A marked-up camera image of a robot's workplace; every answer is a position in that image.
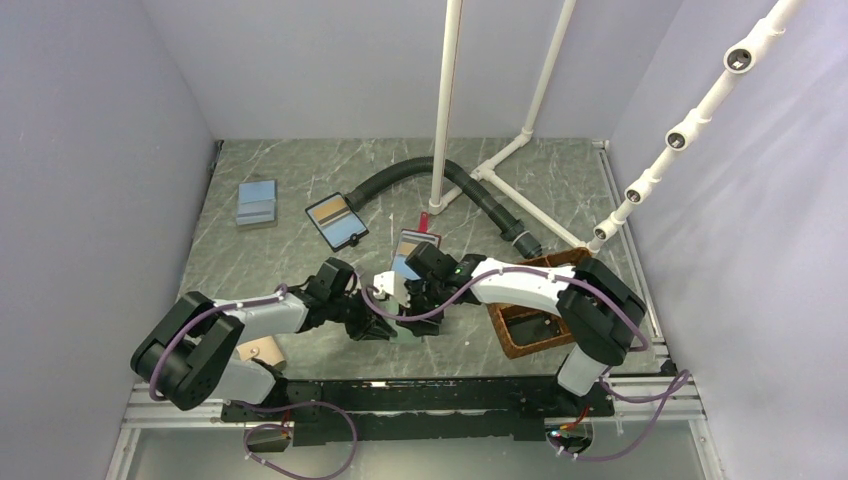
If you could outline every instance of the white pipe frame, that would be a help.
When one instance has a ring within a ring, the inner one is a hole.
[[[453,98],[456,52],[459,48],[459,26],[462,0],[448,0],[445,14],[445,40],[442,46],[442,74],[439,80],[439,107],[436,114],[436,142],[433,152],[433,183],[430,186],[430,213],[441,212],[442,182],[445,177],[445,154],[448,146],[448,122]]]
[[[568,243],[572,247],[584,246],[585,243],[580,241],[579,238],[577,238],[574,234],[566,230],[562,225],[559,224],[559,222],[551,218],[539,207],[534,205],[533,202],[528,200],[517,190],[512,188],[508,183],[498,177],[495,173],[495,167],[497,167],[498,164],[504,161],[507,157],[512,155],[513,152],[523,147],[524,145],[527,145],[527,143],[530,141],[530,138],[533,136],[533,127],[536,123],[536,117],[539,114],[539,108],[542,105],[542,100],[545,98],[545,91],[548,88],[548,83],[550,83],[554,65],[556,64],[557,57],[559,56],[559,50],[562,46],[562,41],[565,38],[565,32],[568,29],[568,24],[571,21],[571,14],[574,12],[574,6],[576,4],[577,0],[565,0],[563,2],[562,10],[560,11],[559,15],[559,20],[557,21],[556,29],[554,30],[554,35],[551,39],[551,44],[548,47],[548,54],[545,57],[545,64],[542,66],[542,73],[541,75],[539,75],[539,82],[536,85],[536,91],[533,94],[533,100],[530,104],[530,110],[527,113],[527,119],[524,122],[524,127],[521,129],[521,133],[518,134],[518,136],[516,136],[515,139],[510,142],[506,147],[504,147],[503,150],[495,154],[492,158],[489,158],[488,160],[478,165],[477,168],[475,168],[471,172],[471,178],[475,180],[486,180],[490,182],[492,186],[506,194],[521,208],[530,213],[533,217],[539,220],[543,225],[553,231],[557,236],[565,240],[566,243]],[[433,214],[441,213],[441,211],[444,210],[450,202],[455,200],[461,194],[462,190],[460,190],[458,187],[454,187],[441,198],[441,201],[438,205],[434,205],[434,202],[431,198],[430,212]]]
[[[454,187],[443,197],[441,185],[444,177],[444,153],[447,141],[447,117],[450,110],[450,95],[452,91],[453,68],[456,61],[455,48],[449,49],[449,45],[456,44],[459,32],[459,15],[453,13],[451,6],[457,8],[455,2],[459,0],[448,0],[448,14],[445,28],[445,47],[442,60],[442,85],[439,95],[439,121],[436,129],[436,161],[433,165],[433,188],[430,198],[430,212],[439,214],[450,202],[455,200],[462,191]],[[503,181],[495,173],[495,167],[512,155],[516,150],[527,145],[533,135],[533,127],[539,113],[545,91],[548,88],[553,67],[559,56],[562,41],[571,15],[574,11],[576,0],[565,0],[560,12],[559,21],[554,31],[536,91],[527,113],[527,119],[521,133],[515,137],[503,150],[493,157],[478,165],[472,172],[471,177],[475,180],[486,180],[495,188],[502,191],[521,208],[539,220],[545,227],[553,231],[572,247],[587,247],[593,254],[597,253],[606,241],[615,235],[624,222],[633,213],[637,205],[641,205],[654,189],[654,186],[662,180],[662,175],[671,166],[677,157],[696,141],[701,130],[710,122],[715,110],[730,94],[741,77],[748,73],[754,65],[766,54],[772,43],[783,34],[786,23],[798,11],[804,0],[778,0],[768,15],[754,25],[754,28],[742,41],[730,47],[724,54],[723,64],[725,71],[713,84],[701,102],[665,136],[666,147],[660,153],[654,163],[643,172],[643,174],[625,190],[624,202],[614,210],[607,219],[600,222],[593,229],[593,237],[589,242],[582,242],[579,238],[566,230],[556,220],[545,214],[530,200],[521,195],[517,190]],[[446,68],[450,76],[446,77]]]
[[[698,139],[701,130],[710,123],[713,113],[733,91],[739,80],[762,59],[769,47],[783,35],[786,23],[798,11],[804,0],[779,0],[765,18],[760,19],[742,41],[724,54],[724,72],[713,84],[701,102],[686,114],[682,122],[665,135],[666,147],[654,163],[624,191],[624,202],[610,216],[595,226],[593,238],[587,243],[589,251],[598,252],[604,243],[651,195],[668,167]]]

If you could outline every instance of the black hose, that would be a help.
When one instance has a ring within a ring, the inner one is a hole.
[[[433,157],[404,160],[375,173],[360,183],[353,191],[345,195],[345,200],[350,209],[356,212],[395,183],[432,171]],[[495,225],[501,229],[501,238],[512,242],[524,258],[542,255],[542,245],[524,229],[524,224],[513,217],[480,182],[471,178],[471,175],[462,167],[450,160],[445,160],[445,177],[462,189],[462,192],[495,222]]]

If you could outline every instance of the gray marble surface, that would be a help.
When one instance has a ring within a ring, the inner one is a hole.
[[[448,158],[469,171],[503,148],[510,139],[454,139]],[[391,163],[432,155],[430,139],[255,140],[224,143],[195,232],[182,291],[200,290],[215,298],[237,299],[270,292],[281,281],[297,284],[333,255],[304,213],[304,208],[334,192],[347,193]],[[579,238],[588,238],[609,214],[597,152],[588,139],[533,140],[502,163],[501,176]],[[277,180],[277,226],[236,229],[238,185]],[[415,228],[426,209],[430,177],[392,187],[359,212],[370,233],[359,246],[335,256],[367,272],[390,265],[401,228]],[[446,182],[445,190],[452,185]],[[487,188],[540,240],[545,253],[568,245],[491,186]],[[521,257],[499,238],[498,228],[466,198],[459,197],[431,219],[442,249],[455,258],[482,253],[502,261]],[[599,258],[631,287],[635,284],[625,247],[618,236]],[[648,331],[648,322],[643,330]],[[351,341],[344,327],[327,323],[299,335],[279,336],[296,379],[409,378],[553,374],[571,346],[506,358],[486,309],[461,305],[448,311],[443,333],[415,344]],[[652,373],[652,351],[628,355],[619,373]]]

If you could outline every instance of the white wall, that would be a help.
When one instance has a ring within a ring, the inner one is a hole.
[[[626,186],[773,2],[687,0],[612,136]],[[811,0],[633,227],[732,479],[848,478],[848,6]]]
[[[537,125],[609,138],[682,0],[577,2]],[[144,0],[219,138],[432,137],[444,0]],[[466,0],[450,135],[514,136],[562,0]]]
[[[212,137],[137,0],[5,1],[0,45],[0,478],[103,478]]]

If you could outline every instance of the wicker basket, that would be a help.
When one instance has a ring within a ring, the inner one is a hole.
[[[585,248],[575,248],[559,253],[552,253],[544,257],[533,258],[520,262],[519,265],[527,265],[530,267],[559,267],[563,265],[577,265],[586,257],[591,257],[589,250]],[[541,352],[549,348],[558,347],[574,342],[574,337],[565,325],[562,318],[551,315],[547,312],[534,310],[532,308],[521,307],[518,305],[508,305],[504,303],[495,303],[487,306],[489,317],[492,319],[492,325],[495,327],[495,333],[498,340],[501,342],[501,348],[508,358],[518,358],[531,353]],[[550,327],[553,336],[544,340],[518,344],[512,337],[509,331],[509,326],[513,322],[526,320],[527,317],[534,318],[544,317],[544,323]]]

